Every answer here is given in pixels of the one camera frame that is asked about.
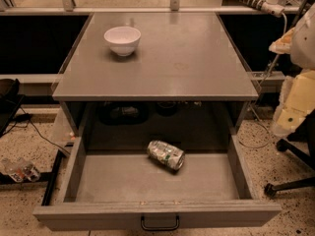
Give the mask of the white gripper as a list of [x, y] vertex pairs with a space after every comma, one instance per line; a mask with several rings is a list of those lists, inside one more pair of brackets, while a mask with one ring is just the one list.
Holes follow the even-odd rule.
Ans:
[[[274, 41], [269, 50], [277, 54], [291, 52], [294, 28]], [[272, 133], [281, 138], [294, 133], [305, 116], [315, 109], [315, 71], [305, 70], [295, 78], [287, 76], [283, 83], [283, 106], [278, 106], [273, 116]]]

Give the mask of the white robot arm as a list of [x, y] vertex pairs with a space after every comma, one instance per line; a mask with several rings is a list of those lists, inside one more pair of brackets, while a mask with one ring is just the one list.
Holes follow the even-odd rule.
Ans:
[[293, 29], [274, 41], [269, 50], [288, 54], [292, 64], [302, 71], [286, 76], [276, 108], [272, 132], [277, 137], [293, 133], [315, 109], [315, 5], [304, 14]]

